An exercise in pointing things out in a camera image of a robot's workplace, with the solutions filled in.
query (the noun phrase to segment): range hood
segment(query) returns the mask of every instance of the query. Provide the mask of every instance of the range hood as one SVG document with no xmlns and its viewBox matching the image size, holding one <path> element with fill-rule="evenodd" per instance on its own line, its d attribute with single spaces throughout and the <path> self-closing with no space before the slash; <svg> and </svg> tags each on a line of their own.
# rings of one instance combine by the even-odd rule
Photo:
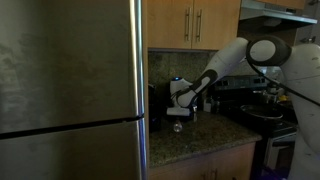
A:
<svg viewBox="0 0 320 180">
<path fill-rule="evenodd" d="M 271 33 L 317 24 L 316 19 L 301 15 L 301 10 L 289 9 L 254 0 L 242 0 L 239 30 Z"/>
</svg>

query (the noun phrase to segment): upper cabinet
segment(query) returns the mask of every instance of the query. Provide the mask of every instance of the upper cabinet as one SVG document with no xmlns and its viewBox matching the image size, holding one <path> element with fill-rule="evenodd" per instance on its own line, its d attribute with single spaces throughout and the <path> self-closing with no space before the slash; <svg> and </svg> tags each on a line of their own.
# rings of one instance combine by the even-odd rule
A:
<svg viewBox="0 0 320 180">
<path fill-rule="evenodd" d="M 148 47 L 218 50 L 236 38 L 241 0 L 148 0 Z"/>
<path fill-rule="evenodd" d="M 304 9 L 305 0 L 257 0 L 260 2 L 276 4 L 294 9 Z"/>
</svg>

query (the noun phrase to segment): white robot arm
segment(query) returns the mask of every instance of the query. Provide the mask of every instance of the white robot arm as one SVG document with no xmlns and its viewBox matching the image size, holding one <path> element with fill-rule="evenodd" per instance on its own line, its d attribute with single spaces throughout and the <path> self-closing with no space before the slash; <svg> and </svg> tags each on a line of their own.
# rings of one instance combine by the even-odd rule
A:
<svg viewBox="0 0 320 180">
<path fill-rule="evenodd" d="M 289 180 L 320 179 L 320 47 L 302 44 L 289 47 L 281 39 L 266 36 L 253 42 L 236 38 L 210 60 L 201 77 L 171 91 L 173 108 L 188 112 L 197 94 L 227 75 L 246 57 L 256 66 L 279 66 L 286 80 L 299 123 Z"/>
</svg>

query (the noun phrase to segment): cabinet handle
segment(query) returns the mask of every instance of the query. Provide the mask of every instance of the cabinet handle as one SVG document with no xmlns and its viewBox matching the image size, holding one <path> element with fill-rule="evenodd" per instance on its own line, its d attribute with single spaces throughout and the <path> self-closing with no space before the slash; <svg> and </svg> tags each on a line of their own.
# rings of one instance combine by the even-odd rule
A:
<svg viewBox="0 0 320 180">
<path fill-rule="evenodd" d="M 210 172 L 210 179 L 211 180 L 218 180 L 218 169 L 211 170 Z"/>
<path fill-rule="evenodd" d="M 186 10 L 186 15 L 185 15 L 185 27 L 184 27 L 184 38 L 185 38 L 185 41 L 189 41 L 190 38 L 189 38 L 189 32 L 190 32 L 190 12 L 191 12 L 191 8 L 189 7 L 187 10 Z"/>
<path fill-rule="evenodd" d="M 202 24 L 202 9 L 197 14 L 197 35 L 196 35 L 196 41 L 201 41 L 201 24 Z"/>
</svg>

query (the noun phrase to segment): granite countertop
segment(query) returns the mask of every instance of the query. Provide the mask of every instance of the granite countertop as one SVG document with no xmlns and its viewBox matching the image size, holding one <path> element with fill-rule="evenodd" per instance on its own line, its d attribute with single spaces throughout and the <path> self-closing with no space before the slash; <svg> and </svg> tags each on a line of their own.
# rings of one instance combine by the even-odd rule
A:
<svg viewBox="0 0 320 180">
<path fill-rule="evenodd" d="M 161 123 L 161 130 L 149 135 L 151 168 L 261 140 L 227 117 L 208 112 L 197 112 L 195 122 L 182 122 L 179 133 L 173 131 L 173 122 Z"/>
</svg>

